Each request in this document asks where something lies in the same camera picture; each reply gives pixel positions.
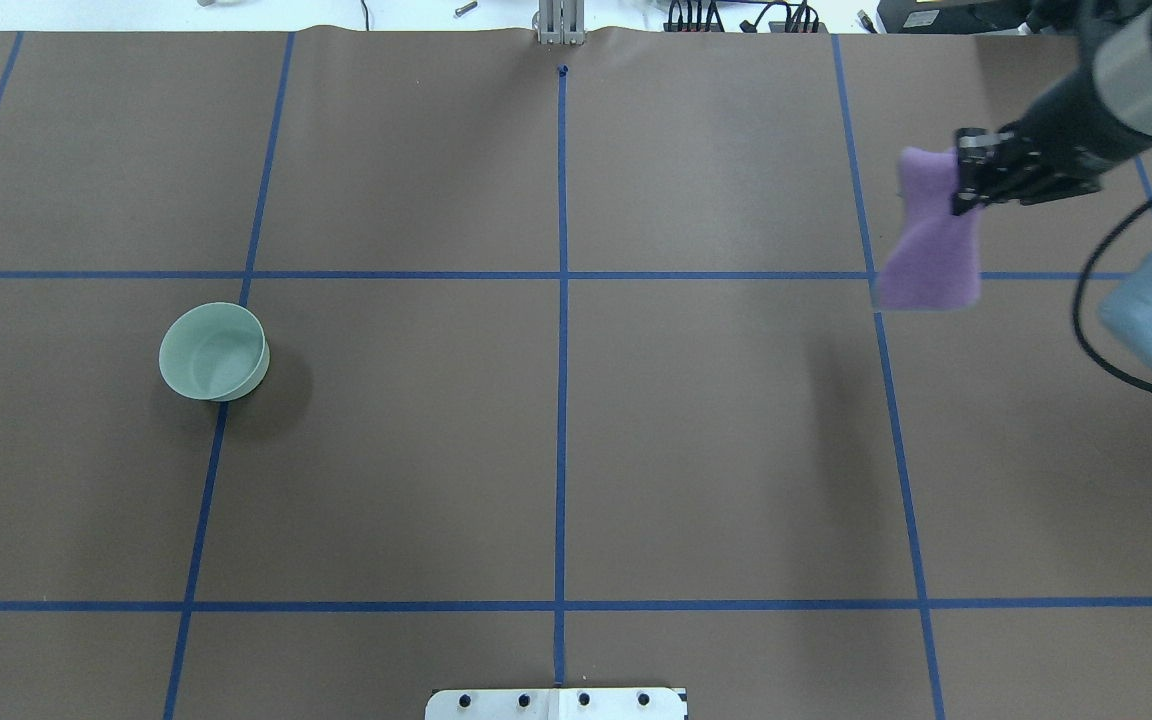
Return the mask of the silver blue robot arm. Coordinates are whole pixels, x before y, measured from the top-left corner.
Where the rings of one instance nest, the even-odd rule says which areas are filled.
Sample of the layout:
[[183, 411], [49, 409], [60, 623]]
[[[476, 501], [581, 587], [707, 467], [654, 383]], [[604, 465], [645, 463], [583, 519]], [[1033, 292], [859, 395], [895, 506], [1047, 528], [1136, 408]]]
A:
[[[982, 206], [1074, 199], [1101, 190], [1102, 176], [1152, 149], [1152, 1], [1078, 1], [1073, 26], [1079, 63], [1014, 122], [954, 136], [952, 214]], [[1071, 332], [1089, 361], [1152, 395], [1152, 381], [1126, 372], [1085, 332], [1087, 285], [1126, 229], [1152, 214], [1152, 191], [1097, 243], [1076, 278]], [[1100, 323], [1152, 370], [1152, 252], [1102, 300]]]

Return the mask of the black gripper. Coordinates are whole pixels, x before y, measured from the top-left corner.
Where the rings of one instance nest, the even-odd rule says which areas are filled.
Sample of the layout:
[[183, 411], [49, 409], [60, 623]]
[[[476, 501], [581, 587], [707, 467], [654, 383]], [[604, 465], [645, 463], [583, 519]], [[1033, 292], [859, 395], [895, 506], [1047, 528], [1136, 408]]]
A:
[[1102, 104], [1092, 71], [1074, 70], [996, 131], [956, 129], [952, 217], [1097, 192], [1102, 174], [1140, 151], [1142, 132]]

